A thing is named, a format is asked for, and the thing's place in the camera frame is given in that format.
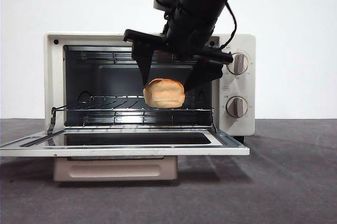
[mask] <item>wire rack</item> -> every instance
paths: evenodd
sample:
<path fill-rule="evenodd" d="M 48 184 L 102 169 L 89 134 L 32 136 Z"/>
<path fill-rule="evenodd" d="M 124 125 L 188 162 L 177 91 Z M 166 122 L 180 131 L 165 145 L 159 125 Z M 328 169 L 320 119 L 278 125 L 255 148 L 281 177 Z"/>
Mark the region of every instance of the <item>wire rack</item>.
<path fill-rule="evenodd" d="M 194 99 L 194 96 L 186 96 L 186 99 Z M 142 103 L 143 107 L 133 108 Z M 151 108 L 145 104 L 143 96 L 90 96 L 88 101 L 76 101 L 72 105 L 64 105 L 54 109 L 55 111 L 212 111 L 209 109 L 189 109 L 189 108 L 171 108 L 160 109 Z"/>
<path fill-rule="evenodd" d="M 195 99 L 186 96 L 186 101 Z M 174 109 L 152 108 L 146 105 L 144 97 L 124 96 L 88 96 L 87 100 L 77 100 L 71 105 L 53 108 L 56 112 L 78 112 L 82 126 L 86 125 L 211 125 L 213 109 L 191 109 L 182 106 Z"/>

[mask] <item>gray carpet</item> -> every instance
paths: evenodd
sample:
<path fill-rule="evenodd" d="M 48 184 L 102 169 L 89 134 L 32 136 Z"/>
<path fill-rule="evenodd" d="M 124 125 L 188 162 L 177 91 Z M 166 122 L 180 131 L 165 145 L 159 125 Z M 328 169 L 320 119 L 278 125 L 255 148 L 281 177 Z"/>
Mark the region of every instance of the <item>gray carpet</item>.
<path fill-rule="evenodd" d="M 41 120 L 1 120 L 2 143 Z M 177 181 L 53 182 L 49 158 L 2 158 L 1 224 L 337 223 L 337 120 L 257 120 L 249 157 L 179 157 Z"/>

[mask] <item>toaster oven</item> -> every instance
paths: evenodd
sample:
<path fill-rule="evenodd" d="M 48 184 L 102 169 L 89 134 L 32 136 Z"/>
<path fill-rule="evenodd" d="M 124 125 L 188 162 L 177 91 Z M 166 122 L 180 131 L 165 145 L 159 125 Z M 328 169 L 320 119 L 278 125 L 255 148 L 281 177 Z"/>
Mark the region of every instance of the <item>toaster oven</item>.
<path fill-rule="evenodd" d="M 254 36 L 237 34 L 223 77 L 187 91 L 178 109 L 145 104 L 131 50 L 123 35 L 47 34 L 46 130 L 3 144 L 1 156 L 54 157 L 56 181 L 111 181 L 175 179 L 179 155 L 249 155 L 242 139 L 255 128 Z M 183 82 L 194 63 L 155 52 L 149 81 Z"/>

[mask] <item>control knob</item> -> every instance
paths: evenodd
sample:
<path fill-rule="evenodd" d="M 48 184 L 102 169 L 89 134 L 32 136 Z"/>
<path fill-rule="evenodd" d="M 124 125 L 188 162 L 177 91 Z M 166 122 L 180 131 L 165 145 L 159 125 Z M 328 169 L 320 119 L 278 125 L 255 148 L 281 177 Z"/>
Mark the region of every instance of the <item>control knob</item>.
<path fill-rule="evenodd" d="M 233 62 L 227 65 L 227 69 L 234 75 L 241 75 L 248 68 L 248 58 L 243 53 L 233 54 Z"/>
<path fill-rule="evenodd" d="M 248 104 L 243 98 L 234 96 L 227 101 L 226 110 L 230 116 L 241 118 L 247 113 Z"/>

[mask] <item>bread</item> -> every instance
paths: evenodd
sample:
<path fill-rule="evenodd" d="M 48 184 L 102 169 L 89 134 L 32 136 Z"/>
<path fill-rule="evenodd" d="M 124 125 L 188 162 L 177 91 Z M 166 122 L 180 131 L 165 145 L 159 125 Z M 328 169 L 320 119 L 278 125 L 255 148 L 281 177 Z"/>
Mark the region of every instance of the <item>bread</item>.
<path fill-rule="evenodd" d="M 156 108 L 178 108 L 185 101 L 184 86 L 171 79 L 153 79 L 144 89 L 145 103 Z"/>

